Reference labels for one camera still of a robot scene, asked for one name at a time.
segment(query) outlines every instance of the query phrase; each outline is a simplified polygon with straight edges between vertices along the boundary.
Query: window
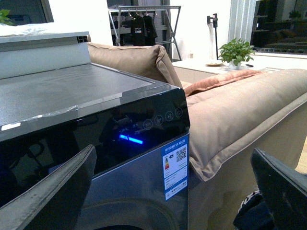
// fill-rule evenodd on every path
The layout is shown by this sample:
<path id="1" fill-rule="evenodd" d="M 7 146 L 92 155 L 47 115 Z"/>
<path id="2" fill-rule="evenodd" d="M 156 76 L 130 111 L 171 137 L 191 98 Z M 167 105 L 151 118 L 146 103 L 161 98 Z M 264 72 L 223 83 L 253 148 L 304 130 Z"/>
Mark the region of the window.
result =
<path id="1" fill-rule="evenodd" d="M 53 22 L 48 0 L 1 0 L 0 9 L 10 10 L 14 25 Z"/>
<path id="2" fill-rule="evenodd" d="M 251 44 L 261 52 L 307 54 L 307 1 L 257 1 Z"/>

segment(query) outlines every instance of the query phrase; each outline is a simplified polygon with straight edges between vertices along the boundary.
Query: potted plant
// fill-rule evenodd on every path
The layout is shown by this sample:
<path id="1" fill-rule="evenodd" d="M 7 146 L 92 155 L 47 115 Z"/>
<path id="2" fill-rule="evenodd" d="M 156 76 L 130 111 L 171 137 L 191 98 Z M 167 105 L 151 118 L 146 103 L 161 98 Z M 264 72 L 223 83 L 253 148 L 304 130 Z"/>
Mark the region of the potted plant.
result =
<path id="1" fill-rule="evenodd" d="M 222 62 L 229 63 L 231 69 L 239 69 L 242 61 L 254 60 L 250 54 L 254 54 L 254 46 L 251 46 L 249 42 L 245 42 L 240 38 L 233 39 L 221 46 L 221 54 L 219 58 L 222 58 Z"/>
<path id="2" fill-rule="evenodd" d="M 302 15 L 299 11 L 292 10 L 291 12 L 289 12 L 289 18 L 291 19 L 301 18 L 301 17 Z"/>
<path id="3" fill-rule="evenodd" d="M 10 10 L 2 9 L 0 10 L 0 23 L 6 24 L 6 25 L 14 25 L 11 20 L 7 17 Z"/>

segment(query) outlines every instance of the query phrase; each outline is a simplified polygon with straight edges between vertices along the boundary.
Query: washing machine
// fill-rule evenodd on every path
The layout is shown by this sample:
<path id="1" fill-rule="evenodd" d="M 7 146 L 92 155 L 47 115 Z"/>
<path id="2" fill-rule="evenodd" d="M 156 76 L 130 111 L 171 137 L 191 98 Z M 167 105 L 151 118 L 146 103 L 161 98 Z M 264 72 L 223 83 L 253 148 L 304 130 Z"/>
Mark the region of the washing machine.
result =
<path id="1" fill-rule="evenodd" d="M 83 63 L 0 79 L 0 92 L 0 206 L 93 144 L 94 177 L 76 229 L 188 229 L 181 88 Z"/>

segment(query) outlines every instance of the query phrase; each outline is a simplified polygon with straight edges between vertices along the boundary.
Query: sofa armrest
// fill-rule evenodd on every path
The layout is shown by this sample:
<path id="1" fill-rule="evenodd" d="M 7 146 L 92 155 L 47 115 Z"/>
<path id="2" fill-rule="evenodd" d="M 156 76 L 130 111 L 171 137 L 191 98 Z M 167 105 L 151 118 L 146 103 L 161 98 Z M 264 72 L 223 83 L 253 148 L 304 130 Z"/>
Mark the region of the sofa armrest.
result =
<path id="1" fill-rule="evenodd" d="M 303 69 L 263 73 L 189 96 L 192 168 L 201 180 L 210 180 L 222 164 L 306 102 Z"/>
<path id="2" fill-rule="evenodd" d="M 108 46 L 88 42 L 93 63 L 137 74 L 182 88 L 165 48 L 155 46 Z"/>

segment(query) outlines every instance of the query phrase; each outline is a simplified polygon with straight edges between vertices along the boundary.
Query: small plate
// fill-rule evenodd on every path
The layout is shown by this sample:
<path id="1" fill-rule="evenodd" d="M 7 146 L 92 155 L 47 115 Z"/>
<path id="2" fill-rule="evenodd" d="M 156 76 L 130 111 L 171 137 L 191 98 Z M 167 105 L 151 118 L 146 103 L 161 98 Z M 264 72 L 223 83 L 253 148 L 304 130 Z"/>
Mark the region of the small plate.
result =
<path id="1" fill-rule="evenodd" d="M 207 63 L 206 66 L 220 66 L 222 63 Z"/>
<path id="2" fill-rule="evenodd" d="M 208 60 L 206 66 L 220 66 L 222 65 L 221 60 Z"/>

